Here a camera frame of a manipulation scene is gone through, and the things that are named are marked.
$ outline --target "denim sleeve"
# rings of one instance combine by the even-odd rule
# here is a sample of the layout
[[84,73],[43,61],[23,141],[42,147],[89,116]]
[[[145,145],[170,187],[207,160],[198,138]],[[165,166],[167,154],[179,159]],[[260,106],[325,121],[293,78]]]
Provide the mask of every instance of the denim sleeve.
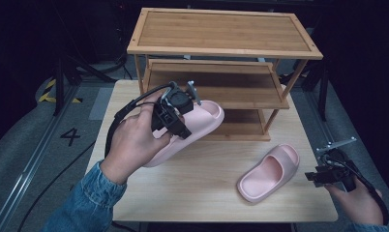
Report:
[[388,227],[384,225],[351,223],[345,228],[344,232],[388,232]]
[[50,216],[42,231],[106,231],[112,222],[113,206],[125,190],[126,185],[109,181],[98,162]]

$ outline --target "bamboo shelf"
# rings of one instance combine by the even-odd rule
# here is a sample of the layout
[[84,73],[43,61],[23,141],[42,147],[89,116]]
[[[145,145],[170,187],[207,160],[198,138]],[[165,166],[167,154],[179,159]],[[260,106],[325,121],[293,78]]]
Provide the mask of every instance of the bamboo shelf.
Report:
[[198,95],[224,109],[288,109],[271,63],[196,60],[149,60],[144,91],[176,81],[194,81]]
[[[135,55],[140,93],[173,80],[193,80],[199,96],[217,102],[224,122],[206,140],[269,141],[269,128],[297,77],[321,52],[295,14],[143,8],[128,46]],[[146,55],[146,67],[139,63]],[[273,63],[149,59],[148,55],[274,58]],[[297,59],[284,87],[282,59]],[[263,110],[273,110],[266,120]]]

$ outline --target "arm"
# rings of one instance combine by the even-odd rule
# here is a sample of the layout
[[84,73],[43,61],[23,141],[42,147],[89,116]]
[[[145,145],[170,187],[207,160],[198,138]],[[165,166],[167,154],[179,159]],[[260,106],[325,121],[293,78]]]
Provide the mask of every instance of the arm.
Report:
[[[160,95],[153,94],[146,102],[155,102]],[[170,141],[168,133],[158,139],[153,136],[152,112],[153,104],[144,104],[138,115],[119,124],[105,160],[82,178],[43,231],[105,231],[109,227],[113,206],[122,198],[129,176]]]
[[345,231],[388,231],[388,227],[383,225],[382,212],[367,188],[356,177],[354,182],[357,188],[351,192],[342,191],[333,185],[325,186],[353,222]]

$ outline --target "human hand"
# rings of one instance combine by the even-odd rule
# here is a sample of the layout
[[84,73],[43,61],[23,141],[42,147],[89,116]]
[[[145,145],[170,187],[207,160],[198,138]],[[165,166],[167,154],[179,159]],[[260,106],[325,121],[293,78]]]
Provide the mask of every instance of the human hand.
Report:
[[[161,92],[152,94],[144,102],[155,102],[161,95]],[[132,173],[170,142],[170,132],[160,138],[153,136],[153,106],[152,103],[142,105],[139,114],[123,120],[116,129],[110,152],[101,163],[101,170],[110,181],[125,184]]]
[[383,224],[383,215],[366,186],[357,177],[354,178],[356,189],[345,192],[333,185],[324,186],[342,204],[345,214],[351,221],[360,224]]

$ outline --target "pink slide sandal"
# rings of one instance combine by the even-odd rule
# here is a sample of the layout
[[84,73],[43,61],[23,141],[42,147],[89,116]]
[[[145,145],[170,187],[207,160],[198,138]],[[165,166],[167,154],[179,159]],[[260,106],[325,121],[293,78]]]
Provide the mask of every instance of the pink slide sandal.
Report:
[[280,144],[237,182],[237,188],[246,200],[260,202],[294,176],[299,161],[293,147]]
[[[146,163],[145,167],[153,167],[163,163],[189,144],[214,131],[222,123],[224,111],[213,101],[201,101],[201,105],[195,104],[194,110],[183,115],[183,117],[185,118],[186,127],[192,134],[186,139],[173,135],[169,144]],[[165,129],[153,132],[155,137],[160,137],[164,133]]]

